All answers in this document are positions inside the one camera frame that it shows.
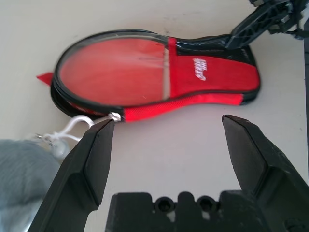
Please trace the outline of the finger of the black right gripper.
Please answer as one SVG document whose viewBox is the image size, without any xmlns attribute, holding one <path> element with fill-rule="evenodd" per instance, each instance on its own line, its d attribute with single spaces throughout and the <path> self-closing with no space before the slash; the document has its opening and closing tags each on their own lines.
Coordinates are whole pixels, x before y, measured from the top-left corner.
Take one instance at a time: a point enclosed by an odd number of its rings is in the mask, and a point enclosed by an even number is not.
<svg viewBox="0 0 309 232">
<path fill-rule="evenodd" d="M 247 46 L 266 30 L 280 29 L 280 23 L 287 16 L 286 0 L 252 0 L 250 3 L 256 9 L 231 31 L 226 49 Z"/>
</svg>

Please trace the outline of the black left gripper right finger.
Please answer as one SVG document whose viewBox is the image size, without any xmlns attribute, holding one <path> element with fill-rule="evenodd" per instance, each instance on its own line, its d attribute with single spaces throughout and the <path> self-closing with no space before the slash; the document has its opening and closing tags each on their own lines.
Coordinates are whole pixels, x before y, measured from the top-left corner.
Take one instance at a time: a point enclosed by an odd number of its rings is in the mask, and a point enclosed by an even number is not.
<svg viewBox="0 0 309 232">
<path fill-rule="evenodd" d="M 309 187 L 286 155 L 250 121 L 224 115 L 231 163 L 273 232 L 309 230 Z"/>
</svg>

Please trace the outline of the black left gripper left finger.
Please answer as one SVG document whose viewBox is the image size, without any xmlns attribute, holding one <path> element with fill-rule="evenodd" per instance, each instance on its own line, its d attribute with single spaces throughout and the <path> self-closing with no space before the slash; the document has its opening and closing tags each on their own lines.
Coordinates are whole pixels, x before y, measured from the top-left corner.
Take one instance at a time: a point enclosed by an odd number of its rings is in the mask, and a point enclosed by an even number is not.
<svg viewBox="0 0 309 232">
<path fill-rule="evenodd" d="M 85 132 L 62 162 L 29 231 L 84 231 L 89 214 L 102 203 L 114 125 L 106 119 Z"/>
</svg>

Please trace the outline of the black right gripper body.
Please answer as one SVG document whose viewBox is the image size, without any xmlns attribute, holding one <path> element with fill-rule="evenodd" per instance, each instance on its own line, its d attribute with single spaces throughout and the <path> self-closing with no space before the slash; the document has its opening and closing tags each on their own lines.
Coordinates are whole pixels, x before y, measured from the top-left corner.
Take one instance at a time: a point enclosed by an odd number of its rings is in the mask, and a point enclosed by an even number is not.
<svg viewBox="0 0 309 232">
<path fill-rule="evenodd" d="M 270 34 L 284 33 L 292 36 L 308 36 L 309 31 L 301 28 L 300 22 L 308 0 L 276 0 L 277 18 L 270 27 Z"/>
</svg>

